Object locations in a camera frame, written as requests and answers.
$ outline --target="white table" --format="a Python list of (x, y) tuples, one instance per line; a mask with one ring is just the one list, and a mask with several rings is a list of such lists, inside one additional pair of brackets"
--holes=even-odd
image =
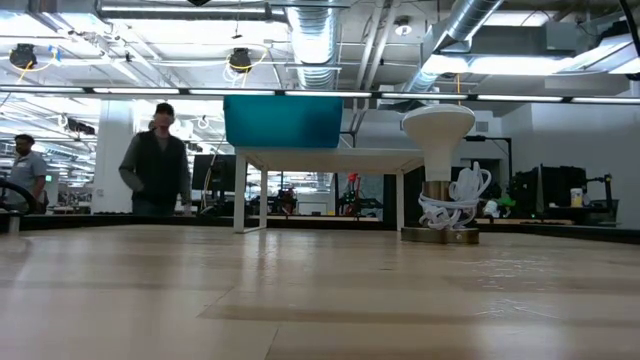
[[(267, 174), (272, 171), (365, 173), (396, 175), (397, 230), (404, 227), (404, 174), (423, 164), (421, 150), (392, 149), (275, 149), (236, 147), (236, 183), (233, 230), (236, 233), (267, 227)], [(244, 191), (247, 163), (261, 171), (260, 221), (257, 228), (244, 227)]]

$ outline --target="black vest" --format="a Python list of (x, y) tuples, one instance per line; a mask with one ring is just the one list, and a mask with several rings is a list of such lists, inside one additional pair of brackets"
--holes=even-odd
[(182, 159), (185, 147), (180, 139), (170, 136), (162, 151), (153, 131), (138, 135), (136, 175), (144, 184), (142, 192), (133, 193), (133, 199), (144, 199), (154, 204), (175, 204), (180, 192)]

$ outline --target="white lamp shade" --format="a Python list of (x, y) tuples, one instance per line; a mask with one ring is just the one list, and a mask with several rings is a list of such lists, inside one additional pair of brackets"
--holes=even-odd
[(471, 130), (475, 115), (464, 106), (438, 104), (415, 109), (402, 127), (424, 151), (426, 181), (451, 181), (451, 157), (460, 140)]

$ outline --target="man in dark vest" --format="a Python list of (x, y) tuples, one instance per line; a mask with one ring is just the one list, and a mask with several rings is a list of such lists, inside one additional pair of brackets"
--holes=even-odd
[(191, 174), (184, 143), (169, 134), (173, 107), (159, 104), (154, 128), (137, 134), (120, 165), (122, 180), (133, 190), (133, 214), (171, 216), (178, 193), (185, 215), (191, 214)]

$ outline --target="man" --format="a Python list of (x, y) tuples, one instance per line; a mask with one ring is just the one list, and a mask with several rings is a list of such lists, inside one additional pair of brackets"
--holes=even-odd
[[(44, 214), (46, 208), (43, 190), (46, 183), (47, 164), (40, 155), (31, 151), (31, 147), (36, 143), (33, 137), (21, 134), (14, 140), (18, 157), (13, 163), (9, 182), (28, 190), (38, 202), (36, 212)], [(26, 211), (29, 207), (24, 198), (13, 191), (8, 191), (6, 205), (8, 209), (18, 211)]]
[(178, 193), (185, 215), (191, 214), (191, 174), (184, 143), (169, 133), (173, 107), (159, 104), (154, 128), (137, 134), (120, 165), (120, 176), (133, 190), (133, 214), (171, 216)]

